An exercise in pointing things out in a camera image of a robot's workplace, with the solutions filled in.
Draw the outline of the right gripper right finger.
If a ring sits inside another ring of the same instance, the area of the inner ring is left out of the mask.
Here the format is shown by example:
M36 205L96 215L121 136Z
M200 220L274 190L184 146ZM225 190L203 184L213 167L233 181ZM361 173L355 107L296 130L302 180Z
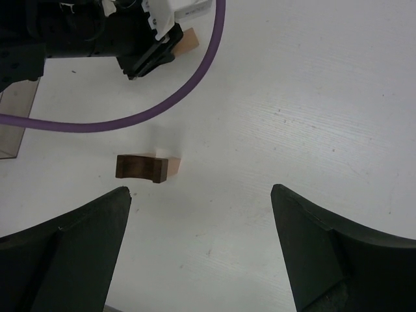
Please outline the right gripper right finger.
M272 209L297 311L414 311L415 241L353 222L283 185Z

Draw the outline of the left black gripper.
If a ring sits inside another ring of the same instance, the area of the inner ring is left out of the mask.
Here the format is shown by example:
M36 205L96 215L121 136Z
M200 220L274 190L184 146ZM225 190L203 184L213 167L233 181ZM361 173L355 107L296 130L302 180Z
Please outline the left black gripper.
M2 1L1 90L37 81L47 59L114 57L130 80L175 59L183 38L179 24L156 39L141 1Z

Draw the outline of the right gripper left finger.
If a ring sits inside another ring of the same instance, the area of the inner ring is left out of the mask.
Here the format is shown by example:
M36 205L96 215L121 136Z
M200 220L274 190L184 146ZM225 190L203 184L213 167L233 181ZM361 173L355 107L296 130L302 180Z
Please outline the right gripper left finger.
M130 207L118 187L1 237L1 310L104 311Z

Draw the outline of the dark brown arch block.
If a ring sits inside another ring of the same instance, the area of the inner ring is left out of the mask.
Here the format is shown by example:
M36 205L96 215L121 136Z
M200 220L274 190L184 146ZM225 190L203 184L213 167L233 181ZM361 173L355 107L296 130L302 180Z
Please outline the dark brown arch block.
M141 155L118 155L115 177L118 179L145 179L153 183L167 180L168 159Z

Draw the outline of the light wood block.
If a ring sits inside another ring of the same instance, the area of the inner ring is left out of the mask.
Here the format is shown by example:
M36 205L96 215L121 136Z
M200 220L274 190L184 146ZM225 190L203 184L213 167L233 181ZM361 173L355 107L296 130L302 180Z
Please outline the light wood block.
M189 28L183 32L182 39L174 46L172 53L174 57L180 57L200 45L196 32L193 28Z
M170 179L178 173L181 164L181 156L178 152L168 149L158 149L156 156L161 160L163 177Z

